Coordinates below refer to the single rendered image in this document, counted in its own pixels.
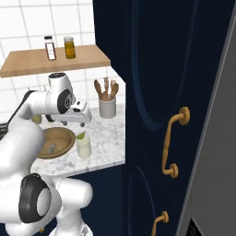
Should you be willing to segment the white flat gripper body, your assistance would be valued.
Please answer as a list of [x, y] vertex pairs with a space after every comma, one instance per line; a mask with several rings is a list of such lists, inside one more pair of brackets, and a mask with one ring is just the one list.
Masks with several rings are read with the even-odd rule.
[[46, 115], [46, 119], [49, 122], [61, 121], [61, 122], [76, 122], [76, 123], [89, 123], [92, 119], [92, 114], [89, 108], [85, 108], [83, 111], [78, 108], [68, 110], [64, 114], [51, 114]]

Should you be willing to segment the wooden ice bowl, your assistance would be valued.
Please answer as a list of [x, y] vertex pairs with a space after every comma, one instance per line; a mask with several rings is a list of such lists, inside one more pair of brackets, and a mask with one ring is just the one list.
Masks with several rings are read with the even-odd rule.
[[[39, 159], [56, 159], [67, 153], [75, 144], [75, 134], [63, 127], [53, 127], [44, 130], [44, 146], [38, 154]], [[47, 149], [50, 145], [55, 144], [57, 150], [48, 154]]]

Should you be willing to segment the glass of lemonade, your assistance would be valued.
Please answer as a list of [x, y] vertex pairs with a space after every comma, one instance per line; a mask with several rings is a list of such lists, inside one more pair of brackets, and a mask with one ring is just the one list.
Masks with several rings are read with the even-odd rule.
[[77, 142], [77, 154], [82, 159], [87, 159], [91, 156], [91, 144], [90, 144], [90, 136], [84, 131], [76, 136]]

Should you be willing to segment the grey fridge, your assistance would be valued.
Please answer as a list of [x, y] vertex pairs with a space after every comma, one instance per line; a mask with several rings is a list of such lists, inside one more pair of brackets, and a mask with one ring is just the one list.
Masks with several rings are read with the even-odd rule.
[[236, 236], [236, 4], [175, 236]]

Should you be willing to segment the white utensil pot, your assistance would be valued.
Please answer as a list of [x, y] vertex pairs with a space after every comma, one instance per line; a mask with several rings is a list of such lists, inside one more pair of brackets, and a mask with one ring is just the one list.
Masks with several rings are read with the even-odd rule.
[[104, 119], [112, 119], [116, 115], [116, 99], [99, 100], [100, 116]]

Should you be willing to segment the wooden spoon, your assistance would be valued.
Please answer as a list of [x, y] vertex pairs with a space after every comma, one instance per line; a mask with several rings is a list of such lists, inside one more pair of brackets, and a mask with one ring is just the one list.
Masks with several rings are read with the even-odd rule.
[[99, 98], [100, 100], [102, 100], [102, 92], [101, 92], [101, 86], [100, 86], [100, 83], [97, 79], [94, 80], [94, 88], [96, 89], [98, 95], [99, 95]]

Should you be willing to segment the wooden spatula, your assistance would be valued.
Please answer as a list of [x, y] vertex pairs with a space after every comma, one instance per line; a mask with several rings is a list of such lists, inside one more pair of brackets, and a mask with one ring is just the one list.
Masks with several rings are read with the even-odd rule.
[[107, 77], [104, 78], [104, 89], [103, 99], [108, 101], [109, 79]]

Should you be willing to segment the wooden fork utensil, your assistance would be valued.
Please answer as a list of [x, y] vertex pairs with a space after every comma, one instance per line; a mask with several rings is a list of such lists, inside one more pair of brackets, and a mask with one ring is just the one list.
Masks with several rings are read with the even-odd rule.
[[113, 100], [115, 95], [117, 94], [119, 90], [119, 85], [116, 83], [116, 81], [113, 79], [111, 81], [111, 95], [110, 95], [110, 100]]

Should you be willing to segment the black hob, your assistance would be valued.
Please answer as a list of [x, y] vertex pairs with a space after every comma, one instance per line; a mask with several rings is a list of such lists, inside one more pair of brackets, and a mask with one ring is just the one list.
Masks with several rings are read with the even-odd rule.
[[0, 124], [0, 140], [7, 134], [7, 123]]

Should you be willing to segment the yellow jar with pale lid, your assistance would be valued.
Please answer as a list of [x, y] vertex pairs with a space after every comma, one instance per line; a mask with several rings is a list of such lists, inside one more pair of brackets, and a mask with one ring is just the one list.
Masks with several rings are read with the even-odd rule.
[[74, 38], [71, 36], [64, 37], [65, 42], [65, 56], [67, 59], [74, 59], [76, 57], [76, 50]]

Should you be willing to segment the spice jar with black lid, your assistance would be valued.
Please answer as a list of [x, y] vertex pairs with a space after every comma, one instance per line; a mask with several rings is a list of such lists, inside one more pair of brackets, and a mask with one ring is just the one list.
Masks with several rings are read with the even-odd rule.
[[44, 43], [45, 43], [45, 50], [47, 53], [47, 58], [49, 61], [56, 59], [56, 53], [54, 48], [54, 42], [52, 36], [45, 36], [44, 37]]

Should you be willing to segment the navy base cabinet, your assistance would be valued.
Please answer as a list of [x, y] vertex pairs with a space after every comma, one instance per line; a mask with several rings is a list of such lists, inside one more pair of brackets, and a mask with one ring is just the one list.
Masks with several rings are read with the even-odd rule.
[[123, 170], [119, 165], [73, 176], [93, 188], [93, 198], [81, 214], [94, 236], [124, 236]]

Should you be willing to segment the navy low cupboard door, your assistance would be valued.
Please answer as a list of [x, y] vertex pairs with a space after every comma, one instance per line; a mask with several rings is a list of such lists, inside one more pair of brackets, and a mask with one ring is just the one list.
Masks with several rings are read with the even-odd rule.
[[188, 181], [163, 175], [145, 161], [125, 164], [124, 236], [151, 236], [154, 220], [167, 211], [169, 222], [159, 222], [155, 236], [175, 236]]

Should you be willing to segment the navy tall cupboard door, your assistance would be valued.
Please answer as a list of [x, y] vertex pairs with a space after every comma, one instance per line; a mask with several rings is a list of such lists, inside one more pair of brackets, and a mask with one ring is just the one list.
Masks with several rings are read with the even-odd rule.
[[189, 182], [235, 4], [236, 0], [130, 0], [126, 162], [145, 161], [162, 173], [168, 122], [188, 107], [189, 123], [172, 125], [166, 168], [176, 163], [178, 177], [182, 172]]

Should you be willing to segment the wooden wall shelf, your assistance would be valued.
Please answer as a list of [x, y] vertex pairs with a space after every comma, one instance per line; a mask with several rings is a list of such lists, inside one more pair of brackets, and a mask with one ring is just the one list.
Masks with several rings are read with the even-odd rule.
[[11, 52], [0, 69], [0, 77], [19, 77], [111, 65], [111, 60], [96, 44], [77, 46], [75, 59], [67, 59], [64, 48], [56, 48], [55, 52], [56, 59], [52, 61], [47, 59], [44, 49]]

